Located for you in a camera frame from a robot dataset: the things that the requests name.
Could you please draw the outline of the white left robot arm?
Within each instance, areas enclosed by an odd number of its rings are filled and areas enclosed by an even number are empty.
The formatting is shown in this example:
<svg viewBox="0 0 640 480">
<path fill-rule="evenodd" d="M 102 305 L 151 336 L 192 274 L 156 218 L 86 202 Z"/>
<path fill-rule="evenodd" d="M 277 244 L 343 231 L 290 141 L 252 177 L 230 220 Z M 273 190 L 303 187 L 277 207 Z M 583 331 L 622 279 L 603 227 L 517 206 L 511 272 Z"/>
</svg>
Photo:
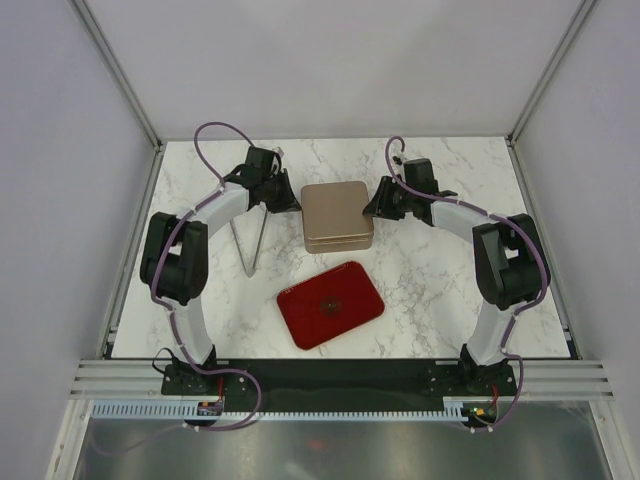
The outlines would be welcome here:
<svg viewBox="0 0 640 480">
<path fill-rule="evenodd" d="M 250 146 L 245 161 L 212 193 L 178 216 L 153 214 L 145 238 L 140 280 L 167 312 L 176 352 L 189 364 L 184 383 L 197 394 L 213 391 L 218 369 L 207 363 L 215 346 L 207 333 L 201 294 L 209 274 L 209 240 L 235 218 L 262 204 L 272 214 L 297 212 L 283 152 Z"/>
</svg>

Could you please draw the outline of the metal tongs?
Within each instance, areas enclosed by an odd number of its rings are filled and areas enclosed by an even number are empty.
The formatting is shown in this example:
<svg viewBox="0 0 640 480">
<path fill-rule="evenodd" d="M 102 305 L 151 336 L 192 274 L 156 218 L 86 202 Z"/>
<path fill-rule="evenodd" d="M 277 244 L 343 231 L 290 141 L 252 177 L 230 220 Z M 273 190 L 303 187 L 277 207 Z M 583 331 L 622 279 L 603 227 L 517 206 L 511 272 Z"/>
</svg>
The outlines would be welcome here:
<svg viewBox="0 0 640 480">
<path fill-rule="evenodd" d="M 233 241 L 241 267 L 252 278 L 259 264 L 270 213 L 265 207 L 255 207 L 230 223 Z"/>
</svg>

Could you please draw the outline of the gold tin lid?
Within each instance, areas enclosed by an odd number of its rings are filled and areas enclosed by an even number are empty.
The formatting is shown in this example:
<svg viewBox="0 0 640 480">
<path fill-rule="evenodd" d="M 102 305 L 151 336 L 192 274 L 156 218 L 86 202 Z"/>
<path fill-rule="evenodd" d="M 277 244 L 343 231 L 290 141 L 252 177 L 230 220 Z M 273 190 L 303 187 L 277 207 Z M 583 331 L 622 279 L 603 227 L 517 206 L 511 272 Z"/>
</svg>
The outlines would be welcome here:
<svg viewBox="0 0 640 480">
<path fill-rule="evenodd" d="M 312 244 L 371 240 L 374 225 L 362 181 L 309 184 L 301 189 L 303 231 Z"/>
</svg>

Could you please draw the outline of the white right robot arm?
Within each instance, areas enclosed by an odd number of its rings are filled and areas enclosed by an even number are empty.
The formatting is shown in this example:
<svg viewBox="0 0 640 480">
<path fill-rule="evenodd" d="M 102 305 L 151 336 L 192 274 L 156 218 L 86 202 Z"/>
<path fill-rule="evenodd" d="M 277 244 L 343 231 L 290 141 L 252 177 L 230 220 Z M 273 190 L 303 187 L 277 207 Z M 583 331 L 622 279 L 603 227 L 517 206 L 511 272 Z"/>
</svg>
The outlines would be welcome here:
<svg viewBox="0 0 640 480">
<path fill-rule="evenodd" d="M 516 317 L 545 296 L 550 272 L 533 219 L 500 217 L 440 189 L 426 158 L 381 178 L 363 216 L 399 221 L 407 214 L 446 230 L 473 249 L 483 298 L 470 339 L 462 346 L 457 382 L 469 394 L 491 386 L 490 368 L 508 359 Z M 310 350 L 380 317 L 384 302 L 364 267 L 349 261 L 282 290 L 276 302 L 294 344 Z"/>
</svg>

